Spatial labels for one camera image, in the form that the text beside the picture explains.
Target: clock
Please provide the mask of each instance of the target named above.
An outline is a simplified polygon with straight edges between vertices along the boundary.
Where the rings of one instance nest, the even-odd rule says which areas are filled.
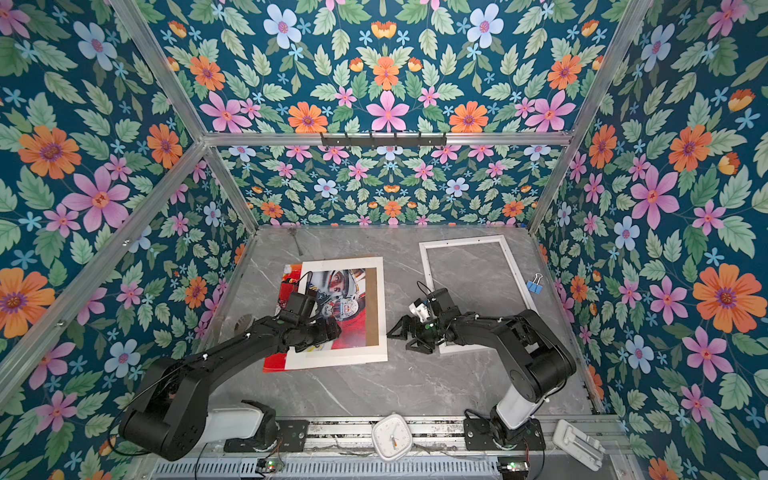
[[[393,462],[413,447],[413,436],[406,420],[396,413],[382,419],[371,431],[373,448],[385,462]]]

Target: orange flower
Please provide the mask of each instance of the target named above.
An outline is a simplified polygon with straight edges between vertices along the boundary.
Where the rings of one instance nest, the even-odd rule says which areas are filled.
[[[241,243],[235,249],[235,265],[240,263],[240,260],[243,259],[243,252],[245,252],[245,243]]]
[[[384,213],[389,215],[392,218],[397,217],[398,215],[401,214],[401,212],[402,212],[402,207],[400,207],[400,204],[398,204],[395,201],[391,201],[384,206]]]
[[[351,71],[362,71],[362,58],[353,58],[349,63],[349,69]]]
[[[735,175],[739,171],[740,165],[741,161],[739,160],[739,155],[736,152],[730,152],[729,154],[723,155],[720,159],[720,163],[717,164],[717,168],[720,169],[722,174]]]
[[[667,463],[661,458],[652,458],[650,460],[648,473],[653,480],[678,480],[677,473],[674,470],[670,470]]]
[[[152,158],[163,167],[170,169],[182,154],[179,137],[175,131],[170,131],[166,124],[152,125],[149,128],[152,135],[147,137],[147,146],[152,148]]]
[[[112,473],[104,473],[104,470],[99,470],[94,473],[94,476],[87,478],[86,480],[112,480]]]
[[[600,378],[600,374],[597,373],[597,371],[594,369],[592,365],[589,365],[587,367],[589,370],[590,375],[592,375],[592,383],[594,383],[594,389],[598,391],[598,396],[600,397],[600,400],[605,397],[605,392],[603,391],[603,379]]]
[[[400,68],[391,57],[381,57],[379,64],[373,67],[373,74],[376,76],[373,80],[384,90],[392,90],[392,86],[397,85],[399,81],[398,73]]]
[[[674,169],[679,172],[694,171],[699,166],[699,162],[710,154],[708,145],[711,143],[712,134],[704,133],[703,125],[697,125],[693,130],[686,127],[680,132],[680,138],[672,140],[670,148],[673,152],[670,154],[670,163],[674,164]]]
[[[579,303],[587,299],[587,286],[584,285],[584,279],[579,275],[571,280],[571,293],[573,293],[574,300]]]
[[[590,20],[589,22],[585,23],[583,27],[581,27],[581,34],[585,37],[592,35],[594,31],[598,29],[599,24],[600,22],[597,20]]]
[[[502,212],[504,212],[505,217],[516,217],[523,213],[524,208],[525,205],[523,205],[522,202],[510,202],[504,205],[504,210],[502,210]]]
[[[205,300],[205,294],[208,293],[208,287],[206,286],[206,283],[207,282],[203,279],[202,276],[193,278],[192,281],[190,281],[190,285],[187,287],[187,291],[185,292],[187,294],[187,298],[184,299],[184,302],[189,305],[190,308],[197,308],[203,304],[203,300]]]
[[[203,85],[208,90],[223,90],[224,82],[227,81],[224,78],[224,74],[221,73],[221,67],[216,65],[216,62],[209,62],[208,57],[203,55],[198,57],[192,57],[190,59],[190,71],[192,75],[196,75],[194,78],[197,83]]]
[[[313,105],[310,107],[305,101],[300,101],[296,107],[288,110],[291,118],[288,124],[296,128],[298,134],[324,134],[327,132],[328,119],[321,115],[320,109]]]
[[[459,105],[449,121],[453,125],[451,131],[455,134],[479,134],[482,127],[488,124],[487,113],[488,109],[478,106],[476,101],[468,101],[466,106]]]
[[[74,172],[74,166],[80,164],[80,155],[74,153],[80,147],[67,138],[67,132],[58,128],[51,132],[48,127],[40,125],[35,127],[34,137],[23,134],[18,142],[24,147],[18,151],[22,161],[32,164],[29,169],[41,177],[47,174],[61,179],[64,174]]]
[[[283,208],[281,208],[280,205],[275,205],[272,202],[264,202],[261,204],[261,210],[269,218],[280,218],[283,216]]]
[[[752,273],[739,277],[739,267],[723,263],[720,274],[712,267],[700,274],[703,283],[694,284],[694,298],[703,300],[696,305],[702,318],[715,317],[714,326],[725,333],[733,331],[733,324],[741,333],[757,328],[752,315],[764,317],[768,302],[761,296],[751,295],[763,286]]]
[[[170,28],[170,30],[175,33],[178,38],[184,38],[187,36],[187,28],[175,20],[168,22],[168,28]]]
[[[371,24],[371,31],[376,38],[392,38],[397,31],[397,24],[394,22],[373,22]]]
[[[419,60],[416,57],[411,57],[410,60],[408,60],[408,69],[410,71],[419,71],[422,68],[424,68],[424,65],[422,65],[422,61]]]
[[[38,272],[24,278],[20,268],[0,270],[0,329],[5,327],[5,338],[27,333],[27,323],[37,323],[45,313],[43,306],[56,300],[52,288],[43,288],[46,283],[48,279]]]
[[[613,125],[603,125],[600,131],[592,137],[592,145],[589,147],[589,163],[592,167],[602,168],[614,157],[616,148],[616,129]]]
[[[565,55],[562,61],[558,60],[552,65],[547,80],[551,88],[564,90],[568,85],[576,81],[576,75],[581,72],[581,59],[578,55],[571,57]]]
[[[730,96],[728,101],[728,108],[731,111],[739,111],[742,108],[746,108],[747,105],[752,103],[755,99],[755,94],[747,88],[746,90],[736,90],[733,95]]]

